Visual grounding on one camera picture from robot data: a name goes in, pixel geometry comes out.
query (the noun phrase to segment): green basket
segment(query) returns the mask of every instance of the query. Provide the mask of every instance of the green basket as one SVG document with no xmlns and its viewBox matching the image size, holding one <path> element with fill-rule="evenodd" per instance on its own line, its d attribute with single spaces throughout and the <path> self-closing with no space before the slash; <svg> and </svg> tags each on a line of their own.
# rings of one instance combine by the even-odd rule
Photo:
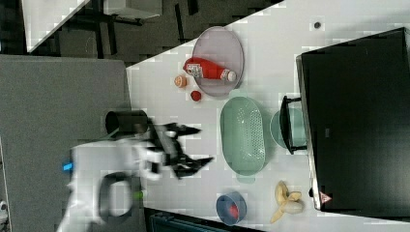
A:
<svg viewBox="0 0 410 232">
<path fill-rule="evenodd" d="M 242 183 L 253 183 L 266 162 L 265 119 L 258 103 L 239 90 L 220 114 L 222 150 L 226 162 Z"/>
</svg>

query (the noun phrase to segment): red bottle cap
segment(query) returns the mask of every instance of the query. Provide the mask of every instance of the red bottle cap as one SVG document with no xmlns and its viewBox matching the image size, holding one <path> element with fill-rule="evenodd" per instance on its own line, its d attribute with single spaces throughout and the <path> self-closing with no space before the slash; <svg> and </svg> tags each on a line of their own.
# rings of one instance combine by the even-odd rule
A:
<svg viewBox="0 0 410 232">
<path fill-rule="evenodd" d="M 198 102 L 199 100 L 201 100 L 202 95 L 201 95 L 201 93 L 200 93 L 199 91 L 194 90 L 194 91 L 192 91 L 192 93 L 190 93 L 190 97 L 191 97 L 194 101 Z"/>
</svg>

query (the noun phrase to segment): table surface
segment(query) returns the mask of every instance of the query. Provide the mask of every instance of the table surface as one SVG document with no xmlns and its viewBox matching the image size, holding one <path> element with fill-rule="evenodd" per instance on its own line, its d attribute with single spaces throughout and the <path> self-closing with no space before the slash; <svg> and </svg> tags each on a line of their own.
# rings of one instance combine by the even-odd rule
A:
<svg viewBox="0 0 410 232">
<path fill-rule="evenodd" d="M 321 22 L 321 28 L 313 28 L 316 21 Z M 301 53 L 409 25 L 410 2 L 286 0 L 225 28 L 238 36 L 244 49 L 244 81 L 240 89 L 274 115 L 284 95 L 299 96 L 295 59 Z M 248 214 L 238 225 L 248 228 L 315 232 L 410 228 L 403 222 L 316 211 L 308 197 L 308 157 L 291 156 L 278 145 L 254 184 L 238 182 L 224 160 L 220 140 L 220 112 L 228 97 L 203 96 L 201 102 L 194 102 L 190 92 L 197 86 L 192 79 L 185 90 L 173 84 L 174 77 L 184 72 L 182 67 L 194 44 L 195 41 L 182 44 L 127 68 L 132 108 L 145 110 L 159 124 L 177 122 L 201 128 L 200 134 L 180 138 L 186 153 L 195 159 L 215 157 L 199 173 L 181 181 L 166 167 L 161 180 L 148 181 L 145 207 L 220 221 L 216 212 L 218 197 L 237 190 L 248 205 Z M 278 208 L 275 187 L 280 180 L 290 191 L 302 193 L 305 209 L 270 224 Z"/>
<path fill-rule="evenodd" d="M 90 0 L 22 0 L 27 52 L 32 52 Z"/>
</svg>

